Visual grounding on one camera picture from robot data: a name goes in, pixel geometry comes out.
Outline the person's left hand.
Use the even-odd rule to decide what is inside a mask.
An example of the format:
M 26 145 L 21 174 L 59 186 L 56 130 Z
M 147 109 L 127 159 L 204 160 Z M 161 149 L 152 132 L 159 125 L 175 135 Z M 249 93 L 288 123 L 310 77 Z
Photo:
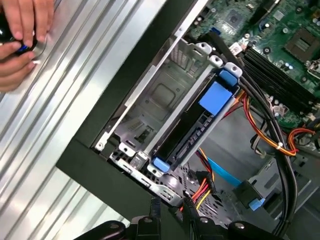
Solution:
M 15 90 L 25 77 L 34 69 L 35 54 L 32 51 L 20 56 L 14 53 L 21 47 L 18 41 L 8 42 L 0 46 L 0 92 Z

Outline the person's right hand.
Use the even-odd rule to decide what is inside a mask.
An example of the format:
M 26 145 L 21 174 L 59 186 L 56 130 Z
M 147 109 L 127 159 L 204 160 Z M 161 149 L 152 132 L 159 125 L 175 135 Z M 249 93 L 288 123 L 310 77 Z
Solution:
M 34 38 L 44 42 L 55 12 L 53 0 L 2 0 L 0 7 L 15 39 L 31 47 Z

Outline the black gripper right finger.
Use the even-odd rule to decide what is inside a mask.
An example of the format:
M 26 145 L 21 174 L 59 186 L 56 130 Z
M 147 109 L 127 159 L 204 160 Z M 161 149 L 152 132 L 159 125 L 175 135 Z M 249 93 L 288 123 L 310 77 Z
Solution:
M 280 237 L 245 221 L 231 222 L 227 228 L 199 216 L 193 200 L 183 199 L 183 229 L 190 240 L 279 240 Z

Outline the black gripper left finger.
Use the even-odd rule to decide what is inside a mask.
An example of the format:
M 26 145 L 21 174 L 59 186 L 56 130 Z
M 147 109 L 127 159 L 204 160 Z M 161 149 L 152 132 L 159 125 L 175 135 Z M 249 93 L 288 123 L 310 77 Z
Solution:
M 161 199 L 152 197 L 149 215 L 134 217 L 128 227 L 109 220 L 78 236 L 77 240 L 159 240 L 161 238 Z

